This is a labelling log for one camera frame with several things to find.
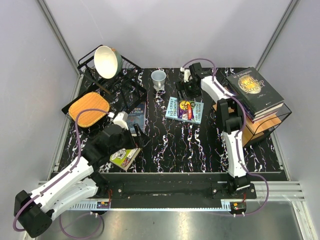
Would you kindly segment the lime green cartoon book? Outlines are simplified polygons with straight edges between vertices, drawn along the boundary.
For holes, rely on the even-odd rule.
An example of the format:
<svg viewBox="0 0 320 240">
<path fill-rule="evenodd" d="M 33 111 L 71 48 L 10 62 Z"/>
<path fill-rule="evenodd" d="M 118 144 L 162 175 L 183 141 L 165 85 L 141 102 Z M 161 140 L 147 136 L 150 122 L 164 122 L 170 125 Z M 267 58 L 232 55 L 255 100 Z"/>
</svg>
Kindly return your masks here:
<svg viewBox="0 0 320 240">
<path fill-rule="evenodd" d="M 110 162 L 127 171 L 135 158 L 140 154 L 141 148 L 121 149 L 110 156 Z"/>
</svg>

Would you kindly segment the blue 1984 book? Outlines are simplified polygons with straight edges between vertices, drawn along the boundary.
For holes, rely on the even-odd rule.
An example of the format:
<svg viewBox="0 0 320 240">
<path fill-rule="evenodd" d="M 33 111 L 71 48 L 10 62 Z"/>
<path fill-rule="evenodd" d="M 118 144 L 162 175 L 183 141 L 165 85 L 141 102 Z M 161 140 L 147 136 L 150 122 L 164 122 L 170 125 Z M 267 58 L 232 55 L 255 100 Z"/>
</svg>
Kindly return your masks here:
<svg viewBox="0 0 320 240">
<path fill-rule="evenodd" d="M 146 102 L 140 103 L 135 107 L 127 117 L 127 126 L 133 136 L 136 136 L 134 124 L 138 124 L 142 132 L 145 132 L 145 119 L 146 119 Z"/>
</svg>

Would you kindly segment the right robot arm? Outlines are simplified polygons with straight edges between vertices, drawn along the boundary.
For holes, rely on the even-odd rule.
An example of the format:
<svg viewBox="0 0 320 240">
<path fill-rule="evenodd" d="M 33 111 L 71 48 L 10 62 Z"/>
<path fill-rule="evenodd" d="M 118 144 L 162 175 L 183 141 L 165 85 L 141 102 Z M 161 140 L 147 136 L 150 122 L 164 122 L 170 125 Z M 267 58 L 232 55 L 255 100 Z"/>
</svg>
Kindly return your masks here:
<svg viewBox="0 0 320 240">
<path fill-rule="evenodd" d="M 228 156 L 227 192 L 232 198 L 239 198 L 250 187 L 250 179 L 244 166 L 242 136 L 246 126 L 245 110 L 239 97 L 225 89 L 213 72 L 204 70 L 199 62 L 180 68 L 183 80 L 177 82 L 178 96 L 199 97 L 206 92 L 216 103 L 216 126 L 222 133 Z"/>
</svg>

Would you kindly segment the light blue treehouse book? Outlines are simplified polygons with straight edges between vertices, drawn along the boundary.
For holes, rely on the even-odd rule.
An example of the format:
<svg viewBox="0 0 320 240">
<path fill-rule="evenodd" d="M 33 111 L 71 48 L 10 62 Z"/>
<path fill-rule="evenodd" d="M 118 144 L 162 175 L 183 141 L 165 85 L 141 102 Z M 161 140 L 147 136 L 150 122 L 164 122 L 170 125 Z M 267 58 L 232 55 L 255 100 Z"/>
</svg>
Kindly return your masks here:
<svg viewBox="0 0 320 240">
<path fill-rule="evenodd" d="M 192 100 L 178 100 L 170 97 L 165 117 L 172 120 L 200 124 L 204 110 L 204 103 Z"/>
</svg>

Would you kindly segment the dark blue galaxy book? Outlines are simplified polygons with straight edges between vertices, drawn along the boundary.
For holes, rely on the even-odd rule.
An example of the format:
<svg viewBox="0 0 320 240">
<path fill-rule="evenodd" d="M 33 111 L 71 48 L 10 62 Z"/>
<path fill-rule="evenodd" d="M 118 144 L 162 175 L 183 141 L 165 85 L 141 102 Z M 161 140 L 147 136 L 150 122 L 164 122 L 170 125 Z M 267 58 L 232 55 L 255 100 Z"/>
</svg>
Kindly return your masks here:
<svg viewBox="0 0 320 240">
<path fill-rule="evenodd" d="M 271 86 L 245 92 L 239 87 L 227 84 L 229 92 L 241 97 L 241 103 L 252 122 L 257 122 L 276 114 L 284 103 L 283 97 Z"/>
</svg>

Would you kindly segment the dark tale of cities book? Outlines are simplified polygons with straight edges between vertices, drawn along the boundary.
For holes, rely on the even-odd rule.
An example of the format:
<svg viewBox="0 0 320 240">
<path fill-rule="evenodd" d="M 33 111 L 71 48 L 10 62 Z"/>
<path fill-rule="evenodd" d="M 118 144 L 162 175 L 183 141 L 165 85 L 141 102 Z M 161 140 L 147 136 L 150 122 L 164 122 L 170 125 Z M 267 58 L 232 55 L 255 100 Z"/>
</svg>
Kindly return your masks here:
<svg viewBox="0 0 320 240">
<path fill-rule="evenodd" d="M 266 118 L 269 115 L 275 114 L 278 112 L 278 110 L 284 105 L 284 102 L 279 103 L 278 105 L 271 106 L 265 110 L 262 110 L 260 113 L 253 113 L 253 111 L 247 107 L 244 106 L 246 115 L 253 121 L 258 121 L 260 119 Z"/>
</svg>

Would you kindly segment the black moon and sixpence book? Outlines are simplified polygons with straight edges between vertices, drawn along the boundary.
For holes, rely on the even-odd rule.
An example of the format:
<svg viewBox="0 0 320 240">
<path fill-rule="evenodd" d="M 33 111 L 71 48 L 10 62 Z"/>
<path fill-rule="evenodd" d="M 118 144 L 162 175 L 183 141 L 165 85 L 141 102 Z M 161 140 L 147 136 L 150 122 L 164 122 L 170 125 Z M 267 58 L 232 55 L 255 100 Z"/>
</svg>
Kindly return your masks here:
<svg viewBox="0 0 320 240">
<path fill-rule="evenodd" d="M 238 73 L 228 76 L 226 82 L 234 88 L 239 87 L 247 93 L 262 87 L 272 87 L 254 67 L 248 67 Z"/>
</svg>

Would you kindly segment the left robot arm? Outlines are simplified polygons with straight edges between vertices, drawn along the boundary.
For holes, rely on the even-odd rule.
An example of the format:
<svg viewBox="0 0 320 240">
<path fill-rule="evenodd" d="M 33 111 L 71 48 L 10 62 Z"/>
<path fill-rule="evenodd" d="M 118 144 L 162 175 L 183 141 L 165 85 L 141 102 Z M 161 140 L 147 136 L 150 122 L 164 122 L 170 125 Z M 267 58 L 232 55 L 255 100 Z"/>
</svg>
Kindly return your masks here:
<svg viewBox="0 0 320 240">
<path fill-rule="evenodd" d="M 78 202 L 94 196 L 103 198 L 108 193 L 108 181 L 100 175 L 100 167 L 114 153 L 143 148 L 151 140 L 138 124 L 134 128 L 132 134 L 120 125 L 109 124 L 55 177 L 31 192 L 19 192 L 14 200 L 13 229 L 36 238 Z"/>
</svg>

